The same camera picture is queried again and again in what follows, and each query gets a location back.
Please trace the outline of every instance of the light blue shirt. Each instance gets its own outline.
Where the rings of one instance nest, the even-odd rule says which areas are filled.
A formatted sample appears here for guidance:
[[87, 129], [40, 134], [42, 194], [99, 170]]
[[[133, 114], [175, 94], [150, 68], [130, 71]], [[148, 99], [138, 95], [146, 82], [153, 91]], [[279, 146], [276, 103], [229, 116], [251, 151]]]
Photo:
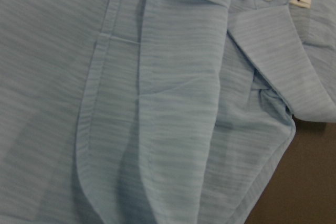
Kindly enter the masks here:
[[336, 0], [0, 0], [0, 223], [244, 223], [336, 121]]

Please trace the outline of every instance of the polo shirt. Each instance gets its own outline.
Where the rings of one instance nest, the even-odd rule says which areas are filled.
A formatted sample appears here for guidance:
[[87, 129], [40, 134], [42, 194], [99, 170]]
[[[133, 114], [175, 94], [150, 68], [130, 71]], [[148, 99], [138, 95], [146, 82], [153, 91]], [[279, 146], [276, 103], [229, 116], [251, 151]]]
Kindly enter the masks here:
[[335, 0], [0, 0], [0, 222], [244, 223], [336, 121]]

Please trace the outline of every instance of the seam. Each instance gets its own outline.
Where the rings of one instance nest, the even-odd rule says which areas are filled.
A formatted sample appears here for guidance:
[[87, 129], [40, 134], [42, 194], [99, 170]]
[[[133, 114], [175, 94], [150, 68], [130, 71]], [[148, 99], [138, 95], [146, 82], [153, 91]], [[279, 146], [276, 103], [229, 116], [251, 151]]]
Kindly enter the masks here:
[[[109, 0], [108, 6], [107, 6], [107, 9], [106, 9], [106, 13], [105, 13], [105, 16], [104, 16], [104, 20], [103, 20], [103, 23], [102, 23], [102, 27], [101, 27], [101, 30], [100, 30], [101, 34], [104, 31], [105, 27], [107, 27], [107, 29], [109, 29], [108, 28], [108, 19], [112, 20], [113, 27], [114, 27], [114, 24], [116, 23], [116, 21], [115, 21], [116, 20], [116, 14], [110, 16], [109, 13], [108, 13], [110, 8], [111, 8], [111, 4], [115, 3], [115, 2], [119, 3], [117, 11], [119, 10], [120, 0]], [[90, 175], [90, 173], [92, 171], [92, 167], [88, 162], [88, 158], [90, 156], [89, 150], [90, 150], [90, 144], [91, 144], [92, 121], [93, 121], [94, 114], [96, 112], [97, 97], [98, 97], [99, 88], [100, 88], [100, 85], [101, 85], [101, 76], [102, 76], [102, 73], [104, 71], [104, 62], [106, 60], [107, 50], [110, 46], [110, 41], [107, 41], [106, 36], [101, 36], [101, 34], [98, 35], [98, 38], [96, 40], [96, 46], [95, 46], [95, 49], [93, 51], [93, 55], [92, 55], [92, 58], [91, 58], [91, 63], [90, 63], [89, 70], [88, 70], [87, 81], [86, 81], [86, 84], [85, 84], [85, 88], [84, 88], [84, 92], [83, 92], [83, 96], [82, 96], [82, 101], [81, 101], [81, 106], [80, 106], [80, 111], [79, 111], [79, 115], [78, 115], [77, 133], [76, 133], [76, 145], [77, 145], [77, 147], [76, 147], [76, 166], [77, 166], [78, 179], [79, 179], [79, 182], [80, 182], [80, 185], [81, 185], [81, 188], [82, 188], [82, 191], [83, 191], [85, 197], [90, 202], [92, 208], [98, 214], [98, 216], [100, 217], [102, 222], [107, 223], [105, 218], [100, 213], [101, 211], [99, 209], [99, 206], [97, 206], [98, 200], [93, 194], [92, 184], [84, 182], [85, 179], [86, 179], [85, 178], [86, 176], [83, 178], [83, 176], [84, 176], [83, 172], [85, 174]], [[92, 66], [95, 63], [99, 65], [98, 70], [92, 69]], [[98, 86], [95, 88], [95, 93], [93, 95], [94, 100], [90, 101], [90, 100], [87, 100], [88, 99], [87, 91], [91, 87], [91, 85], [93, 84], [93, 83], [91, 83], [92, 82], [92, 76], [94, 76], [96, 74], [99, 76]], [[89, 114], [89, 120], [88, 120], [88, 122], [85, 122], [85, 121], [83, 121], [84, 119], [82, 117], [83, 117], [84, 106], [87, 105], [87, 104], [89, 106], [90, 111], [88, 113]], [[86, 129], [81, 129], [80, 130], [79, 126], [83, 123], [84, 123], [84, 126], [85, 126]], [[81, 151], [78, 149], [79, 148], [79, 146], [78, 146], [79, 141], [81, 143], [81, 149], [82, 149]]]
[[[107, 19], [112, 18], [112, 22], [113, 22], [111, 29], [108, 31], [108, 33], [110, 34], [110, 38], [113, 37], [112, 34], [113, 34], [114, 29], [115, 29], [115, 26], [116, 26], [115, 24], [117, 22], [118, 13], [119, 13], [119, 10], [120, 10], [120, 0], [111, 0], [109, 2], [108, 9], [114, 3], [118, 3], [118, 7], [115, 10], [115, 14], [112, 17], [108, 17], [106, 15], [107, 16], [106, 18]], [[97, 87], [97, 91], [96, 91], [96, 97], [95, 97], [95, 100], [94, 100], [93, 110], [92, 110], [92, 116], [91, 116], [91, 121], [90, 121], [90, 132], [89, 132], [89, 141], [88, 141], [89, 148], [90, 148], [90, 143], [91, 143], [91, 137], [90, 136], [91, 136], [91, 130], [92, 130], [92, 127], [91, 127], [92, 126], [92, 121], [93, 121], [93, 117], [94, 117], [94, 115], [96, 113], [97, 100], [98, 100], [98, 96], [99, 96], [99, 90], [100, 90], [100, 87], [101, 87], [101, 78], [102, 78], [103, 73], [105, 72], [105, 69], [106, 69], [105, 68], [105, 65], [106, 65], [105, 62], [106, 62], [107, 51], [110, 48], [110, 44], [111, 43], [110, 43], [110, 40], [109, 40], [108, 42], [105, 42], [105, 45], [104, 45], [103, 59], [102, 59], [102, 62], [101, 62], [102, 66], [101, 66], [101, 70], [100, 70], [100, 73], [99, 73], [99, 82], [98, 82], [98, 87]]]
[[[152, 6], [151, 6], [151, 11], [153, 11], [154, 15], [152, 17], [152, 22], [155, 24], [157, 18], [158, 18], [158, 13], [157, 13], [157, 8], [159, 7], [160, 5], [160, 0], [151, 0], [153, 3], [152, 3]], [[153, 69], [154, 69], [154, 63], [153, 61], [150, 62], [150, 78], [152, 79], [153, 78]], [[149, 85], [149, 90], [150, 90], [150, 93], [153, 94], [153, 90], [154, 90], [154, 86], [153, 86], [153, 79], [152, 81], [150, 81]], [[153, 105], [155, 104], [154, 103], [154, 99], [152, 97], [152, 95], [150, 95], [148, 97], [149, 99], [149, 102], [150, 102], [150, 106], [149, 106], [149, 109], [151, 111], [151, 114], [153, 115], [155, 113], [155, 110], [156, 110], [156, 105]], [[150, 126], [151, 128], [153, 129], [154, 128], [154, 117], [151, 116], [150, 118]], [[148, 155], [147, 155], [147, 160], [148, 160], [148, 168], [149, 168], [149, 172], [150, 172], [150, 178], [151, 178], [151, 183], [154, 185], [154, 190], [156, 192], [156, 197], [154, 198], [155, 200], [157, 200], [158, 202], [158, 207], [160, 209], [160, 215], [162, 215], [163, 213], [163, 216], [164, 216], [164, 221], [166, 224], [168, 224], [168, 220], [167, 220], [167, 214], [165, 212], [165, 209], [164, 207], [162, 207], [162, 201], [160, 200], [160, 193], [159, 191], [156, 189], [155, 185], [157, 184], [156, 180], [155, 180], [155, 171], [154, 171], [154, 168], [153, 168], [153, 159], [152, 159], [152, 156], [153, 156], [153, 152], [154, 152], [154, 138], [155, 138], [155, 135], [153, 136], [153, 138], [151, 139], [150, 143], [149, 143], [149, 149], [148, 149]]]
[[127, 38], [123, 38], [123, 37], [119, 37], [119, 36], [115, 36], [115, 35], [111, 35], [111, 34], [101, 33], [100, 36], [101, 37], [106, 37], [107, 39], [111, 39], [111, 40], [122, 41], [122, 42], [125, 42], [125, 43], [136, 44], [136, 45], [140, 44], [137, 41], [127, 39]]
[[[289, 121], [292, 121], [292, 118], [289, 117], [289, 115], [287, 115], [287, 119]], [[256, 175], [255, 179], [250, 183], [250, 186], [248, 187], [246, 193], [244, 194], [244, 197], [241, 199], [241, 201], [239, 202], [239, 204], [237, 205], [237, 207], [233, 210], [233, 213], [230, 215], [230, 217], [227, 219], [227, 221], [225, 222], [225, 224], [228, 224], [229, 221], [232, 221], [233, 219], [233, 215], [235, 214], [235, 212], [237, 211], [237, 209], [239, 208], [239, 206], [242, 204], [242, 202], [244, 201], [244, 199], [246, 198], [248, 192], [250, 191], [250, 189], [253, 186], [253, 183], [258, 179], [259, 175], [263, 172], [264, 168], [267, 166], [267, 164], [269, 164], [270, 160], [272, 159], [272, 157], [274, 156], [274, 153], [277, 152], [280, 148], [282, 148], [288, 141], [291, 141], [290, 138], [293, 139], [294, 134], [295, 134], [296, 128], [295, 126], [293, 126], [293, 123], [291, 123], [291, 129], [290, 132], [288, 134], [287, 139], [280, 144], [273, 152], [272, 154], [269, 156], [269, 158], [267, 159], [267, 161], [265, 162], [265, 164], [263, 165], [263, 167], [260, 169], [259, 173]]]

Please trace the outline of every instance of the dark surface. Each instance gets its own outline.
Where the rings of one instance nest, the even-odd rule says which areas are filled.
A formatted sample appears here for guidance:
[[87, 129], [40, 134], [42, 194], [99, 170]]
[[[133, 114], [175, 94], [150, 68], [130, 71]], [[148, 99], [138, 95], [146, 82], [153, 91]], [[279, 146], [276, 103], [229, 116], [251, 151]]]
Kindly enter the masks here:
[[336, 124], [297, 133], [245, 224], [336, 223]]

